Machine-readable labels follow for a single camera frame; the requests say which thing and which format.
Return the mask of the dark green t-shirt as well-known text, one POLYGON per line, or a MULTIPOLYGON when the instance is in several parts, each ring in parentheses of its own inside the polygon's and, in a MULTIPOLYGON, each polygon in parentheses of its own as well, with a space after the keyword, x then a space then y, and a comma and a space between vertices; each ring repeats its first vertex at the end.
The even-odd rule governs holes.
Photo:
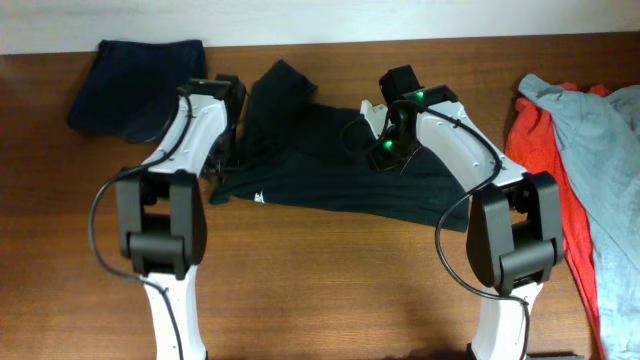
POLYGON ((209 198, 231 198, 366 213, 433 226, 443 213, 445 228, 463 232, 468 204, 442 161, 420 148, 388 172, 371 169, 358 149, 372 143, 359 110, 312 102, 317 87, 283 60, 252 87, 241 165, 225 175, 209 198))

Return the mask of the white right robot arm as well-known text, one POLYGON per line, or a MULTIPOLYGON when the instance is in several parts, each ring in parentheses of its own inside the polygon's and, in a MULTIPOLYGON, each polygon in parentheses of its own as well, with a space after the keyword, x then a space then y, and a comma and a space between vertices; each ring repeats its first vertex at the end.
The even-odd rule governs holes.
POLYGON ((472 122, 446 85, 425 88, 409 65, 388 70, 378 82, 384 102, 363 102, 361 112, 376 141, 371 167, 389 171, 418 148, 432 151, 463 189, 437 220, 468 202, 466 253, 480 282, 449 275, 481 298, 469 359, 525 359, 531 312, 552 269, 564 258, 559 189, 546 171, 531 173, 494 145, 472 122))

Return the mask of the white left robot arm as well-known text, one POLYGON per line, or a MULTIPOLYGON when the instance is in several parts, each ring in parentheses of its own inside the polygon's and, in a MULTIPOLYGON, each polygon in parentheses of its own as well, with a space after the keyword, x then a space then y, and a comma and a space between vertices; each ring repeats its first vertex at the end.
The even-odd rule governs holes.
POLYGON ((159 359, 205 359, 196 277, 207 245, 200 177, 231 152, 247 91, 235 75, 190 79, 140 169, 116 183, 119 246, 148 297, 159 359))

